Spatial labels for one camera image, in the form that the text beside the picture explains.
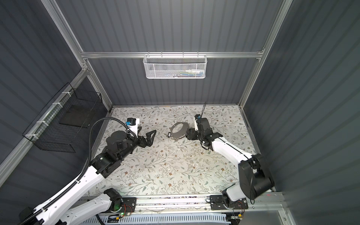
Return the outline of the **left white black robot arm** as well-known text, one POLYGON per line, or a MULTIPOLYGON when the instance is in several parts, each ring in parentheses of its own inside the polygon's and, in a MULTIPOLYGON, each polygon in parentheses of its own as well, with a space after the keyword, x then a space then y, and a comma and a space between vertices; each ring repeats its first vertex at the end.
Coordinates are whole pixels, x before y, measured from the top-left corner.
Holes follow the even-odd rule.
POLYGON ((19 215, 21 225, 78 225, 111 208, 120 208, 122 197, 113 188, 82 205, 73 205, 92 187, 105 180, 137 147, 150 147, 156 130, 132 139, 116 131, 106 139, 106 146, 84 172, 47 201, 34 209, 27 207, 19 215))

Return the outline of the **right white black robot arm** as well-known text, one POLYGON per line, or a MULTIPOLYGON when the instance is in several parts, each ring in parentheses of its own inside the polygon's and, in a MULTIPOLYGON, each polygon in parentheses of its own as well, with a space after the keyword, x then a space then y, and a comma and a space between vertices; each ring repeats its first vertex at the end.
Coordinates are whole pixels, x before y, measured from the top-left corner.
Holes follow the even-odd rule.
POLYGON ((197 114, 194 128, 186 131, 188 140, 199 140, 205 150, 211 150, 225 157, 237 168, 239 182, 222 191, 221 203, 226 208, 233 208, 240 200, 255 200, 275 186, 268 164, 261 154, 251 154, 227 141, 222 134, 213 132, 206 118, 197 114))

